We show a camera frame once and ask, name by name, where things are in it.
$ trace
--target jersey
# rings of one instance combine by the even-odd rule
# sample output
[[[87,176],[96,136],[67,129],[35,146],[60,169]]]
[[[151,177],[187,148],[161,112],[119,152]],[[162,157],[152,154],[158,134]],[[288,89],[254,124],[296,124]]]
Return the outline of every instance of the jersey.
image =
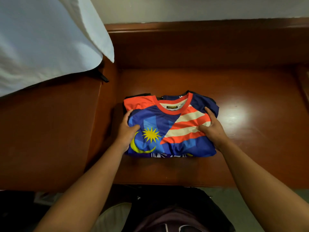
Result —
[[[219,107],[209,97],[187,91],[179,96],[151,94],[127,97],[125,111],[133,109],[130,127],[140,129],[125,154],[135,157],[208,157],[216,154],[213,143],[197,129],[211,120],[204,107],[217,117]]]

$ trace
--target shirt label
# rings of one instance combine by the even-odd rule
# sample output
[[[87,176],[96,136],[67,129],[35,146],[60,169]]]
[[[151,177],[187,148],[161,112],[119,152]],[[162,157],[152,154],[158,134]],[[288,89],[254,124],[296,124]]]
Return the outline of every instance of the shirt label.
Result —
[[[167,109],[176,109],[178,106],[166,106]]]

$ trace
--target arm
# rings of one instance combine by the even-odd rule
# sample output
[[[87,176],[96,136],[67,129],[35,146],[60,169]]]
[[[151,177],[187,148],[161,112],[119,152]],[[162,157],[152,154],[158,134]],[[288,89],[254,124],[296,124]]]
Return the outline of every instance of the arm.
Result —
[[[309,231],[309,204],[247,156],[205,107],[209,127],[199,126],[222,153],[245,203],[265,231]]]
[[[50,208],[35,232],[88,232],[107,199],[122,154],[128,149],[139,125],[128,126],[129,111],[118,136],[103,156]]]

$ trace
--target yellow crescent moon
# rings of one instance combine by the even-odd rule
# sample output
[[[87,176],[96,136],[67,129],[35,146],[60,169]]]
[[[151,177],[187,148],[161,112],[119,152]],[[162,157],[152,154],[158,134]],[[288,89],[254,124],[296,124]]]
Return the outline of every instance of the yellow crescent moon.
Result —
[[[133,138],[133,140],[131,141],[131,144],[130,144],[132,150],[135,151],[135,152],[137,152],[137,153],[151,153],[151,152],[153,152],[153,151],[155,150],[156,147],[154,147],[154,148],[153,148],[152,150],[150,150],[150,151],[141,151],[140,149],[137,148],[137,146],[135,145],[135,142],[134,142],[134,139],[135,139],[135,136],[136,136],[137,133],[138,133],[138,132],[135,133],[134,138]]]

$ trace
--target hand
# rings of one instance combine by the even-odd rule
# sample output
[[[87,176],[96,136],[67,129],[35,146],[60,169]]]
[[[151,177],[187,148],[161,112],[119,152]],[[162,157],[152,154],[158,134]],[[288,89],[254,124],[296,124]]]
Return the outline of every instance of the hand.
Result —
[[[123,147],[124,152],[129,148],[129,144],[133,140],[135,133],[140,129],[139,125],[134,125],[133,127],[129,127],[128,118],[133,110],[129,110],[120,124],[118,135],[114,143]]]
[[[230,139],[225,134],[221,123],[217,120],[214,113],[207,107],[205,107],[205,111],[207,111],[211,119],[211,125],[209,127],[200,125],[197,129],[205,133],[207,138],[214,143],[215,148],[220,151],[221,146],[229,142]]]

